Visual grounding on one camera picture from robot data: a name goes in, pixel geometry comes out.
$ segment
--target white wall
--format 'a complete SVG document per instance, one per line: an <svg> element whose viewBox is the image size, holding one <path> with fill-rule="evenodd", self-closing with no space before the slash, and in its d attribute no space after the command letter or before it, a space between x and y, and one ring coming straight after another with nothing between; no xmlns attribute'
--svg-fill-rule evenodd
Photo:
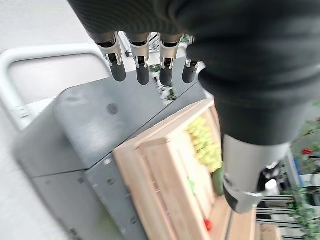
<svg viewBox="0 0 320 240"><path fill-rule="evenodd" d="M66 43L92 43L66 0L0 0L0 53ZM16 135L0 105L0 239L66 240L12 157Z"/></svg>

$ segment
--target green grapes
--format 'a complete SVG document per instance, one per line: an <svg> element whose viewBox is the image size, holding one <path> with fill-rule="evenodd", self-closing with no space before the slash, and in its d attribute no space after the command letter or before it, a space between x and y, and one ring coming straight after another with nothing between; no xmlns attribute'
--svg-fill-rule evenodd
<svg viewBox="0 0 320 240"><path fill-rule="evenodd" d="M222 167L221 148L212 139L212 133L206 126L206 120L198 117L186 129L191 136L195 157L201 165L205 165L210 173Z"/></svg>

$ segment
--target grape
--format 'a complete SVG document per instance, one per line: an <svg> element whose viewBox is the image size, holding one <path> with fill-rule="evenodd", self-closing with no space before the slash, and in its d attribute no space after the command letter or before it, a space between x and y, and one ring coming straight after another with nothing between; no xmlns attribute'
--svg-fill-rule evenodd
<svg viewBox="0 0 320 240"><path fill-rule="evenodd" d="M206 120L198 117L186 129L191 136L196 151L195 157L201 165L205 165L210 173L222 167L220 144L213 142L212 133L206 126Z"/></svg>

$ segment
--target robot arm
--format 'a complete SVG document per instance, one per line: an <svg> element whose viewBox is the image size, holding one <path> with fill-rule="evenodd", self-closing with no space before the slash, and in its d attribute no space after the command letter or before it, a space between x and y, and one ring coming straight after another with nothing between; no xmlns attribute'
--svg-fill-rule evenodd
<svg viewBox="0 0 320 240"><path fill-rule="evenodd" d="M126 77L117 31L130 41L142 85L150 32L160 35L164 85L182 34L194 36L183 79L205 63L198 78L219 115L229 205L247 212L277 187L279 161L320 92L318 0L68 1L117 81Z"/></svg>

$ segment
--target wooden box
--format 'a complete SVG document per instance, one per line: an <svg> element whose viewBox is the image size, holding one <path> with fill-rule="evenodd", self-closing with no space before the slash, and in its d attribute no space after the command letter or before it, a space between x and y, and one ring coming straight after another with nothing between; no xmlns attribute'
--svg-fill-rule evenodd
<svg viewBox="0 0 320 240"><path fill-rule="evenodd" d="M185 131L202 117L220 142L213 106L212 99L189 105L113 151L149 240L225 239L231 209Z"/></svg>

